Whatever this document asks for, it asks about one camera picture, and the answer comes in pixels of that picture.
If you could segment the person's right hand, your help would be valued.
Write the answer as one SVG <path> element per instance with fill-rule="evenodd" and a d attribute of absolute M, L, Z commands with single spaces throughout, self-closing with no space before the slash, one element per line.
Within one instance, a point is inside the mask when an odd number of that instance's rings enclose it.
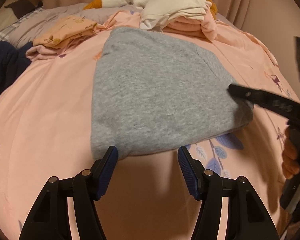
<path fill-rule="evenodd" d="M 282 172 L 286 179 L 292 179 L 300 172 L 300 165 L 297 162 L 298 152 L 290 140 L 289 127 L 285 130 L 285 143 L 282 152 Z"/>

